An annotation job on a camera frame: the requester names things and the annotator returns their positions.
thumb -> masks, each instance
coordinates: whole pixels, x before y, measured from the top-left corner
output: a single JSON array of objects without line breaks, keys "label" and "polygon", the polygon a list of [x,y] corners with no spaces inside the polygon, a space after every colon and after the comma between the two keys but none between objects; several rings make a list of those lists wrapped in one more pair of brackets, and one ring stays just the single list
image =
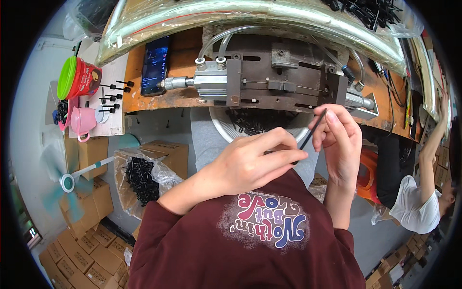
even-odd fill
[{"label": "thumb", "polygon": [[345,130],[345,127],[332,110],[328,110],[326,113],[326,123],[334,135],[335,140],[339,144],[341,152],[348,153],[351,147],[350,138]]}]

phone screen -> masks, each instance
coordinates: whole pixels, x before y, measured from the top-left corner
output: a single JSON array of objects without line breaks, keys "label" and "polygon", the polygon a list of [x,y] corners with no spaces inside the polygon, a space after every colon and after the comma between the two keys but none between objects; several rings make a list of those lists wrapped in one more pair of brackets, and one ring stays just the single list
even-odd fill
[{"label": "phone screen", "polygon": [[167,75],[167,55],[170,39],[168,36],[146,44],[143,72],[141,74],[141,95],[162,94],[157,87]]}]

shirt graphic print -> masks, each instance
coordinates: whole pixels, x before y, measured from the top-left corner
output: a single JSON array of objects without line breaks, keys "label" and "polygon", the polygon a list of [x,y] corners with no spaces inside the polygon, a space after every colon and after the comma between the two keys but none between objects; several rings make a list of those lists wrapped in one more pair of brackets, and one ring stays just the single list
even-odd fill
[{"label": "shirt graphic print", "polygon": [[288,197],[250,191],[225,206],[217,225],[225,237],[247,249],[264,244],[284,253],[304,249],[310,237],[309,217]]}]

white shirt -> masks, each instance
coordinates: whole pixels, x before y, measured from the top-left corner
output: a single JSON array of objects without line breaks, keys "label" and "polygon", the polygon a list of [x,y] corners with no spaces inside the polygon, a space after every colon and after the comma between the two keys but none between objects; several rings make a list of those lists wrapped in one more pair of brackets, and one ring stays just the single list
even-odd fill
[{"label": "white shirt", "polygon": [[426,234],[433,231],[439,223],[438,198],[441,193],[435,190],[430,198],[422,205],[420,195],[422,190],[417,187],[412,176],[405,176],[401,180],[400,190],[390,215],[409,231]]}]

fan pole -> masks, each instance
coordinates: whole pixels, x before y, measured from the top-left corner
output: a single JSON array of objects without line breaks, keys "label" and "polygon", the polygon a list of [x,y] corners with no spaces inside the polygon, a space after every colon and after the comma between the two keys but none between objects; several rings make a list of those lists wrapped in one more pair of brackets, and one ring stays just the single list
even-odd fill
[{"label": "fan pole", "polygon": [[94,163],[94,164],[91,165],[91,166],[88,166],[88,167],[86,167],[86,168],[84,168],[84,169],[81,169],[81,170],[79,170],[79,171],[76,171],[76,172],[72,173],[71,176],[72,176],[74,179],[76,179],[76,178],[78,178],[81,174],[84,174],[84,173],[86,173],[86,172],[89,172],[89,171],[91,171],[91,170],[94,169],[94,168],[97,168],[97,167],[100,167],[100,166],[104,166],[105,164],[110,163],[110,162],[112,162],[113,160],[114,160],[114,157],[112,156],[112,157],[109,157],[109,158],[104,159],[104,160],[102,160],[102,161],[97,161],[96,163]]}]

